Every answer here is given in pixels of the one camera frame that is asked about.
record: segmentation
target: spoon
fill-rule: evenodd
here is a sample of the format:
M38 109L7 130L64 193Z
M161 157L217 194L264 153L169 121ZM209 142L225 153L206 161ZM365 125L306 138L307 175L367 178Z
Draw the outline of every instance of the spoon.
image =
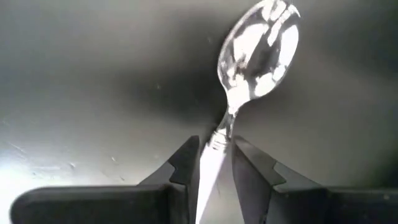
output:
M248 10L227 36L217 72L228 107L200 158L196 224L220 172L240 107L268 94L285 77L299 41L299 19L295 6L264 0Z

